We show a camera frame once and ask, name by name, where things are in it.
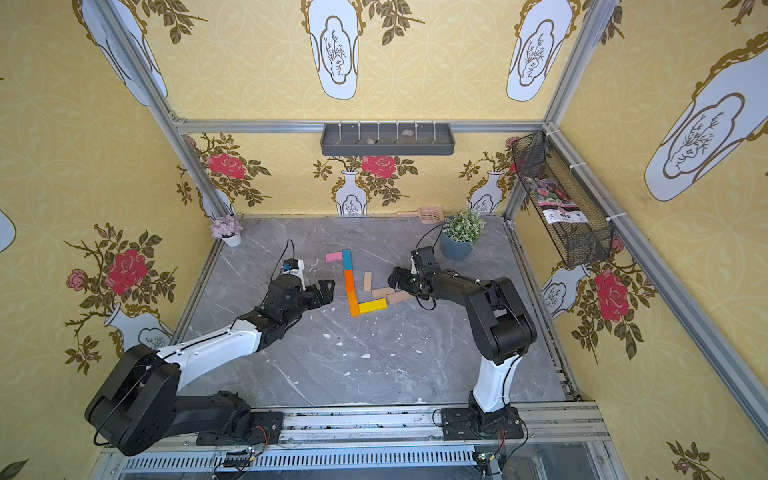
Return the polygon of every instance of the blue block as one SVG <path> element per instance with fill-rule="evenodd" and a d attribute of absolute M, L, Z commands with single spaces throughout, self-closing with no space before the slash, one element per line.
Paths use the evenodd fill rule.
<path fill-rule="evenodd" d="M 349 250 L 344 250 L 341 254 L 344 257 L 344 270 L 351 270 L 352 269 L 352 252 L 350 252 Z"/>

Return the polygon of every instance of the zip tie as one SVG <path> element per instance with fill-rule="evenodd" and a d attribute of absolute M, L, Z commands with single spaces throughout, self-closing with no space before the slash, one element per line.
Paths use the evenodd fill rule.
<path fill-rule="evenodd" d="M 623 212 L 622 214 L 611 215 L 610 217 L 605 217 L 605 221 L 610 222 L 614 218 L 621 217 L 622 215 L 626 215 L 626 214 L 627 214 L 627 212 Z"/>

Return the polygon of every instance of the yellow wallpaper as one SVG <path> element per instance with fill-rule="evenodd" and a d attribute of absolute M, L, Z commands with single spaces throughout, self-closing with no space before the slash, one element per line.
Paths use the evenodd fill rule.
<path fill-rule="evenodd" d="M 71 5 L 0 2 L 0 31 L 0 469 L 29 458 L 17 479 L 87 478 L 98 449 L 83 413 L 131 340 L 119 333 L 176 326 L 210 232 L 178 200 L 174 152 Z M 157 302 L 140 306 L 139 290 Z"/>
<path fill-rule="evenodd" d="M 526 213 L 517 216 L 515 228 L 545 302 L 552 305 L 556 300 L 557 304 L 563 298 L 562 290 L 558 293 L 557 287 L 544 286 L 561 258 L 546 229 L 537 215 Z M 557 316 L 554 326 L 579 387 L 600 407 L 628 478 L 676 478 L 682 473 L 675 469 L 676 464 L 689 474 L 698 468 L 712 480 L 762 478 L 768 471 L 768 445 L 666 303 L 653 292 L 653 285 L 646 283 L 645 273 L 620 242 L 614 242 L 614 248 L 619 250 L 615 258 L 588 275 L 578 269 L 556 273 L 556 280 L 564 279 L 568 287 L 582 279 L 582 294 L 572 312 Z M 621 277 L 626 272 L 631 272 L 631 280 L 638 280 L 639 274 L 642 281 L 621 289 L 621 281 L 612 280 L 611 275 Z M 633 295 L 635 285 L 639 295 Z M 607 301 L 611 297 L 615 303 Z M 635 307 L 631 299 L 641 297 L 648 306 L 638 302 Z M 562 308 L 571 302 L 566 300 Z M 582 302 L 591 305 L 583 309 Z M 586 325 L 578 315 L 584 310 L 588 311 Z M 629 343 L 634 343 L 637 353 L 632 360 L 627 357 L 626 337 L 621 340 L 616 335 L 622 330 L 633 333 Z M 576 338 L 585 333 L 598 339 L 594 348 L 583 348 Z M 686 465 L 681 465 L 680 455 L 667 445 L 670 442 L 677 448 L 676 441 L 687 451 L 695 442 L 697 458 L 688 457 Z"/>
<path fill-rule="evenodd" d="M 176 44 L 171 41 L 172 28 L 176 28 L 172 21 L 180 12 L 173 12 L 176 16 L 168 20 L 172 23 L 164 25 L 155 13 L 149 12 L 147 18 L 137 7 L 137 16 L 147 22 L 147 39 L 177 115 L 195 119 L 542 118 L 581 28 L 565 37 L 573 12 L 581 10 L 579 0 L 361 0 L 366 26 L 357 44 L 359 61 L 351 76 L 338 78 L 351 90 L 337 92 L 332 98 L 318 76 L 318 68 L 321 74 L 325 70 L 313 60 L 312 37 L 302 25 L 302 3 L 184 0 L 189 11 L 182 15 L 205 21 L 187 16 L 184 22 L 194 26 L 182 25 L 190 34 L 180 35 Z M 340 17 L 344 17 L 342 13 L 351 15 L 354 25 L 354 7 L 347 0 L 313 3 L 314 8 L 329 5 L 328 12 Z M 395 3 L 396 14 L 376 14 L 377 9 L 395 11 L 390 8 Z M 546 81 L 535 97 L 516 101 L 508 96 L 508 74 L 524 5 L 530 22 L 520 29 L 523 41 L 547 17 L 557 26 L 552 35 L 545 31 L 545 37 L 564 40 L 551 64 L 534 55 L 546 57 L 554 51 L 556 45 L 551 41 L 541 51 L 531 50 L 523 67 L 536 68 L 521 82 L 534 89 L 545 74 Z M 310 23 L 312 8 L 310 3 Z M 390 35 L 392 40 L 383 45 L 387 31 L 401 28 L 400 18 L 409 27 L 402 30 L 402 36 Z M 396 25 L 382 27 L 390 22 Z M 322 25 L 313 28 L 322 29 Z M 355 30 L 346 29 L 351 42 Z M 314 30 L 315 37 L 320 32 Z M 545 65 L 547 71 L 542 73 Z M 341 66 L 349 70 L 348 63 Z M 345 88 L 327 82 L 329 91 Z M 350 94 L 348 100 L 337 99 Z M 513 95 L 525 98 L 524 94 Z"/>
<path fill-rule="evenodd" d="M 736 143 L 733 153 L 714 157 L 708 165 L 712 170 L 699 170 L 695 183 L 682 191 L 674 185 L 658 187 L 661 181 L 653 178 L 654 165 L 649 165 L 694 91 L 697 108 L 708 105 L 701 101 L 707 95 L 717 97 L 712 103 L 731 91 L 745 96 L 743 115 L 735 123 L 736 129 L 741 128 L 740 137 L 759 132 L 764 125 L 768 54 L 755 52 L 768 47 L 768 6 L 728 2 L 733 7 L 728 9 L 723 8 L 725 3 L 659 0 L 644 3 L 643 8 L 622 4 L 626 39 L 614 38 L 598 47 L 561 129 L 768 385 L 768 137 L 754 135 L 756 140 Z M 715 69 L 717 76 L 705 88 L 697 88 L 721 58 L 742 48 L 751 52 L 739 55 L 753 59 Z M 737 71 L 735 77 L 729 73 L 749 65 L 757 65 L 759 71 Z M 759 109 L 748 123 L 744 118 L 750 107 Z M 715 142 L 720 141 L 720 132 L 710 131 Z M 695 150 L 695 139 L 690 144 Z M 715 152 L 714 145 L 702 144 L 700 151 Z M 697 159 L 693 150 L 684 153 L 691 161 Z M 646 185 L 649 178 L 653 190 Z M 668 201 L 657 200 L 675 194 Z"/>
<path fill-rule="evenodd" d="M 348 195 L 340 190 L 346 178 L 341 172 L 353 169 L 358 172 L 355 182 L 362 185 L 357 195 L 367 201 L 367 213 L 394 214 L 422 205 L 442 205 L 446 212 L 456 212 L 465 209 L 476 192 L 474 204 L 480 202 L 486 211 L 503 210 L 514 183 L 506 141 L 522 135 L 456 134 L 449 157 L 356 159 L 323 156 L 318 134 L 213 133 L 190 139 L 215 185 L 233 200 L 238 213 L 337 214 L 336 199 L 341 197 L 337 193 Z M 489 178 L 497 188 L 483 200 L 483 192 L 494 183 Z"/>

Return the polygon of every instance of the gray marble table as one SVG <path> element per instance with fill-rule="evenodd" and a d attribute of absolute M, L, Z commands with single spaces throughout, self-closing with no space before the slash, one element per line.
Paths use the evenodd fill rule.
<path fill-rule="evenodd" d="M 523 288 L 502 219 L 487 221 L 466 260 L 447 260 L 438 246 L 440 265 L 478 278 L 508 276 Z M 251 311 L 262 300 L 289 238 L 296 258 L 304 260 L 308 282 L 336 281 L 334 301 L 305 313 L 284 339 L 201 376 L 180 394 L 229 390 L 252 406 L 264 407 L 467 402 L 481 357 L 466 310 L 439 300 L 436 310 L 426 311 L 410 299 L 353 318 L 343 265 L 325 260 L 328 252 L 351 249 L 358 300 L 373 300 L 362 291 L 363 273 L 373 273 L 373 288 L 386 286 L 394 266 L 410 266 L 410 251 L 431 225 L 413 218 L 367 217 L 245 220 L 243 227 L 242 244 L 225 246 L 218 258 L 184 341 Z M 426 242 L 434 241 L 436 233 Z M 564 400 L 543 340 L 521 360 L 511 399 Z"/>

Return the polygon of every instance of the blue flower pot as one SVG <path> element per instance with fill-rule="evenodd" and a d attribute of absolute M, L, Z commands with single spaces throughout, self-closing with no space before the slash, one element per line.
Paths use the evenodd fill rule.
<path fill-rule="evenodd" d="M 445 258 L 451 260 L 464 260 L 472 252 L 472 244 L 468 242 L 457 242 L 448 235 L 440 236 L 440 250 Z"/>

